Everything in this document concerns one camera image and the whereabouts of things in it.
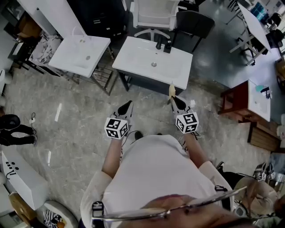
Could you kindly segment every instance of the black faucet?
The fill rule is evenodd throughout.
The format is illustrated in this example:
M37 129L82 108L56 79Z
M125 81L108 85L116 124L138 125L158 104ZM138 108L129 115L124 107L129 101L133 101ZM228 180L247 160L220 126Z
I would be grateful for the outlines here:
M161 49L161 44L162 44L162 36L159 36L159 40L155 46L157 50ZM171 40L168 39L167 43L164 46L163 52L170 53L170 51L171 51Z

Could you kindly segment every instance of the black device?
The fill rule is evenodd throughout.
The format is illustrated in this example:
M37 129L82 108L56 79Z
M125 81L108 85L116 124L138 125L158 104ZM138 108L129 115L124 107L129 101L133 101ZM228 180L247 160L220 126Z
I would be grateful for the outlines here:
M117 38L126 32L129 12L122 0L67 0L85 33Z

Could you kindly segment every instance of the forearm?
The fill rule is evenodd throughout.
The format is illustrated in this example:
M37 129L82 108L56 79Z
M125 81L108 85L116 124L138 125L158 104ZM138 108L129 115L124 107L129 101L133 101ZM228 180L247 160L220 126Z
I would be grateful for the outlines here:
M102 172L114 178L120 166L120 157L122 150L122 139L112 139L105 161L102 167Z
M199 168L203 163L209 161L208 156L205 154L199 142L192 134L184 134L184 139L190 159L197 166L197 168Z

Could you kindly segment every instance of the wooden table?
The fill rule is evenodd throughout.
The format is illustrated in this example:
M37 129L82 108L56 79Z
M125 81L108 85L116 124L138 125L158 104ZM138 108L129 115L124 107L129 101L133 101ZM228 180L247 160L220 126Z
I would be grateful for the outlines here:
M222 109L218 112L229 115L239 122L269 122L270 101L257 92L251 80L221 93Z

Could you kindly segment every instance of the white cube with black marker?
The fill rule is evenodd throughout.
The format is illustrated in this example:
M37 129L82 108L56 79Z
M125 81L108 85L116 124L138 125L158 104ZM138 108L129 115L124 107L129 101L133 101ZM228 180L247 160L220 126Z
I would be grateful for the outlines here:
M108 117L104 129L109 138L121 139L129 131L128 121Z
M197 131L199 120L196 112L186 113L176 116L176 126L183 133L191 133Z

